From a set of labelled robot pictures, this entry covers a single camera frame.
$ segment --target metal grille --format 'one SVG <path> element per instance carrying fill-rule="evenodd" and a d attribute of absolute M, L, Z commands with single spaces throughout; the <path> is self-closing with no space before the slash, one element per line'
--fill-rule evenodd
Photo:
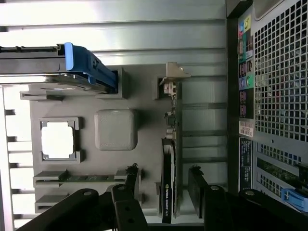
<path fill-rule="evenodd" d="M 281 151 L 277 148 L 269 147 L 267 145 L 263 145 L 263 144 L 258 143 L 257 144 L 257 150 L 258 150 L 258 152 L 260 152 L 264 155 L 268 155 L 272 158 L 275 158 L 277 160 L 285 162 L 289 165 L 296 166 L 298 163 L 302 162 L 302 158 L 300 156 L 293 155 L 291 153 L 287 153 L 287 152 Z"/>
<path fill-rule="evenodd" d="M 308 142 L 307 0 L 255 33 L 256 130 Z"/>
<path fill-rule="evenodd" d="M 263 184 L 264 187 L 266 187 L 268 190 L 276 194 L 277 196 L 281 196 L 281 186 L 279 184 L 276 184 L 275 182 L 269 180 L 267 177 L 260 174 L 260 184 Z"/>

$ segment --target blue latch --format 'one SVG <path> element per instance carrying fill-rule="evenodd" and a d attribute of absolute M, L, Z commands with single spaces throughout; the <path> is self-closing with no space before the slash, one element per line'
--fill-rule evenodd
<path fill-rule="evenodd" d="M 117 76 L 92 52 L 84 47 L 74 46 L 70 42 L 64 44 L 64 50 L 65 66 L 68 72 L 86 74 L 90 84 L 103 83 L 117 90 Z"/>
<path fill-rule="evenodd" d="M 296 192 L 294 189 L 282 189 L 281 199 L 300 211 L 308 213 L 308 198 Z"/>

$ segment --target white label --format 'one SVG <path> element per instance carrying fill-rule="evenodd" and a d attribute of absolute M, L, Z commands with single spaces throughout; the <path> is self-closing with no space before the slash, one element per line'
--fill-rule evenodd
<path fill-rule="evenodd" d="M 253 137 L 254 136 L 254 124 L 248 121 L 239 121 L 239 133 L 241 135 Z"/>

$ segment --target ventilation grille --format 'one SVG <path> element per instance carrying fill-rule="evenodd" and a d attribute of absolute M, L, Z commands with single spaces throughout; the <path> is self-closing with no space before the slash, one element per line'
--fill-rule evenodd
<path fill-rule="evenodd" d="M 277 160 L 285 162 L 289 165 L 296 166 L 298 163 L 302 162 L 302 159 L 301 159 L 300 156 L 293 155 L 291 153 L 287 153 L 287 152 L 281 151 L 277 148 L 269 147 L 267 145 L 263 145 L 263 144 L 258 143 L 257 144 L 257 150 L 258 150 L 258 152 L 260 152 L 264 155 L 268 155 L 272 158 L 275 158 Z"/>
<path fill-rule="evenodd" d="M 307 0 L 255 33 L 256 130 L 308 142 Z"/>
<path fill-rule="evenodd" d="M 263 184 L 264 187 L 266 187 L 268 190 L 276 194 L 277 196 L 281 196 L 281 186 L 279 184 L 276 184 L 275 182 L 269 180 L 267 177 L 260 174 L 259 183 Z"/>

